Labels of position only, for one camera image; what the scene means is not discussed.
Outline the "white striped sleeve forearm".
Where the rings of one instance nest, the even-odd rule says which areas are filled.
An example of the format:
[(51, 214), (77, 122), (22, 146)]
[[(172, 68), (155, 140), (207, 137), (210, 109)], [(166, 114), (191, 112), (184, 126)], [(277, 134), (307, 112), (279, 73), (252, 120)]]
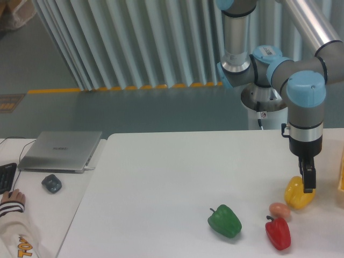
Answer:
[(43, 257), (37, 234), (18, 201), (1, 204), (1, 257)]

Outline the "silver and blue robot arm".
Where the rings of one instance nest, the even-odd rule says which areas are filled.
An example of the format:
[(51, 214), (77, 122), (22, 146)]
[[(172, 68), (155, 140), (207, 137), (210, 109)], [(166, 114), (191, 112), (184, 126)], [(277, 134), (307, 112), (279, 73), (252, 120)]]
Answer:
[(224, 22), (225, 53), (217, 64), (227, 88), (254, 84), (279, 94), (288, 109), (282, 136), (298, 157), (305, 193), (316, 188), (314, 157), (323, 140), (326, 85), (343, 81), (343, 42), (314, 1), (281, 1), (313, 58), (294, 61), (273, 46), (248, 53), (250, 15), (256, 1), (217, 1)]

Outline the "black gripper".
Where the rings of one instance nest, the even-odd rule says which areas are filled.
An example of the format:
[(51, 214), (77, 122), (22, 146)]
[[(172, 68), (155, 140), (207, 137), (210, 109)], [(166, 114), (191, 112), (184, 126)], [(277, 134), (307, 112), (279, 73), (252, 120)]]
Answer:
[(316, 169), (313, 157), (321, 152), (322, 144), (322, 138), (310, 142), (289, 138), (289, 149), (298, 157), (299, 173), (303, 176), (304, 193), (313, 193), (316, 188)]

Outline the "person's hand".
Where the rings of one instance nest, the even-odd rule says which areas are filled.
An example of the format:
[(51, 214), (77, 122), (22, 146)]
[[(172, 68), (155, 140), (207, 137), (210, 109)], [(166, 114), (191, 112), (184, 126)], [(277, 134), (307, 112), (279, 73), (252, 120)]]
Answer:
[(10, 206), (18, 206), (22, 210), (25, 209), (26, 196), (19, 189), (14, 191), (6, 191), (2, 195), (1, 205), (10, 204)]

